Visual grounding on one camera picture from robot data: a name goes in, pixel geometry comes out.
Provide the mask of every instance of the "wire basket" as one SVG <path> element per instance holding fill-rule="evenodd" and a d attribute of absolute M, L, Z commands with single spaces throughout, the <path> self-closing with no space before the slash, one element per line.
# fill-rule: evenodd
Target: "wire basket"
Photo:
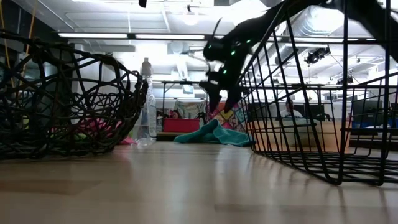
<path fill-rule="evenodd" d="M 274 20 L 284 16 L 289 18 L 288 12 L 280 10 Z M 247 115 L 246 132 L 257 141 L 252 150 L 335 185 L 398 182 L 398 160 L 389 153 L 397 147 L 398 141 L 395 122 L 398 106 L 391 108 L 389 105 L 389 101 L 397 102 L 398 84 L 389 80 L 397 77 L 398 72 L 390 73 L 389 60 L 386 60 L 386 72 L 382 76 L 357 85 L 347 82 L 350 44 L 383 45 L 385 58 L 390 58 L 391 40 L 349 41 L 346 16 L 344 41 L 336 43 L 343 45 L 342 85 L 311 85 L 303 76 L 290 20 L 286 21 L 289 36 L 284 38 L 275 33 L 277 23 L 272 24 L 240 79 L 240 85 L 248 89 L 241 100 Z M 279 49 L 283 40 L 288 40 L 292 48 L 282 55 Z M 276 68 L 269 63 L 269 44 L 275 45 Z M 298 82 L 287 83 L 285 70 L 294 67 Z M 278 73 L 281 76 L 276 82 L 274 77 Z M 336 99 L 336 93 L 342 98 Z M 295 95 L 301 95 L 302 100 L 292 105 L 291 98 Z M 285 117 L 282 114 L 285 104 L 290 112 L 293 112 L 291 106 L 296 111 L 301 109 L 302 115 Z M 340 113 L 333 110 L 337 104 L 341 105 Z"/>
<path fill-rule="evenodd" d="M 129 134 L 148 89 L 137 71 L 129 71 L 112 56 L 64 43 L 25 39 L 4 30 L 0 38 L 30 49 L 12 68 L 0 63 L 0 159 L 102 154 Z M 35 79 L 25 75 L 31 65 L 38 70 Z M 82 75 L 87 69 L 98 79 Z M 104 75 L 104 69 L 111 70 L 112 77 Z M 133 90 L 132 77 L 137 78 Z"/>

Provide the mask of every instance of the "ceiling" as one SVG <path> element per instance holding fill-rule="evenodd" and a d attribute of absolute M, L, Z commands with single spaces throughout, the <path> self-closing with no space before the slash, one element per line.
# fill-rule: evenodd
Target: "ceiling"
<path fill-rule="evenodd" d="M 32 11 L 35 0 L 13 0 L 26 11 Z M 137 1 L 132 0 L 38 0 L 37 17 L 59 32 L 122 32 L 122 33 L 162 33 L 162 34 L 211 34 L 219 18 L 223 18 L 216 31 L 218 35 L 227 34 L 235 25 L 245 19 L 260 16 L 268 7 L 266 0 L 149 0 L 147 8 L 139 7 Z M 187 15 L 187 4 L 195 15 Z M 342 24 L 328 33 L 332 37 L 342 37 Z M 361 25 L 349 22 L 350 37 L 370 37 Z M 122 46 L 122 49 L 134 46 L 134 52 L 119 56 L 131 69 L 138 70 L 143 57 L 149 57 L 155 74 L 171 75 L 177 71 L 176 60 L 179 56 L 168 54 L 170 41 L 147 40 L 79 40 L 87 51 L 99 51 L 107 46 Z M 184 42 L 188 47 L 202 47 L 204 42 Z M 311 48 L 305 49 L 300 55 L 300 64 L 305 77 L 312 79 L 312 83 L 333 82 L 342 73 L 343 48 L 342 45 L 330 45 L 331 55 L 315 65 L 307 66 L 304 58 Z M 378 46 L 354 45 L 349 48 L 350 72 L 359 80 L 368 78 L 368 71 L 384 62 L 384 50 Z M 187 70 L 193 80 L 204 78 L 206 65 L 192 58 L 185 57 Z M 285 74 L 292 82 L 297 81 L 298 72 L 294 60 L 285 67 Z"/>

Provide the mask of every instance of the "yellow cord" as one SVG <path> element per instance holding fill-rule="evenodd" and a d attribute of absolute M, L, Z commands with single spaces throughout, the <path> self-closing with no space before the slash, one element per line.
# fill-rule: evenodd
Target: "yellow cord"
<path fill-rule="evenodd" d="M 3 29 L 5 29 L 6 26 L 5 26 L 5 23 L 4 23 L 4 16 L 3 16 L 3 13 L 2 13 L 2 0 L 0 0 L 0 17 L 1 17 L 1 26 L 2 26 Z M 9 55 L 8 55 L 8 47 L 7 47 L 7 40 L 6 40 L 6 39 L 4 39 L 4 46 L 6 47 L 7 67 L 8 67 L 8 68 L 11 68 L 11 65 L 10 65 L 10 57 L 9 57 Z M 14 86 L 14 80 L 13 80 L 13 79 L 11 79 L 11 85 L 12 85 L 12 88 L 15 87 L 15 86 Z"/>

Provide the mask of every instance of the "teal towel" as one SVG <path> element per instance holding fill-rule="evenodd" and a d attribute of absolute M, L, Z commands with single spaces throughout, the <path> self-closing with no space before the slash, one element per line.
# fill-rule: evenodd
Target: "teal towel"
<path fill-rule="evenodd" d="M 177 136 L 174 139 L 179 143 L 215 143 L 234 146 L 251 146 L 256 142 L 249 139 L 246 133 L 223 128 L 218 120 L 214 119 L 202 126 L 198 131 Z"/>

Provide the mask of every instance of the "wooden floor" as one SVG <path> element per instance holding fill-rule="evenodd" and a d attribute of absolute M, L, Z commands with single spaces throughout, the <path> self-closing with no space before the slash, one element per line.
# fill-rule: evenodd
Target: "wooden floor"
<path fill-rule="evenodd" d="M 158 142 L 0 162 L 0 223 L 398 223 L 398 185 L 335 187 L 246 148 Z"/>

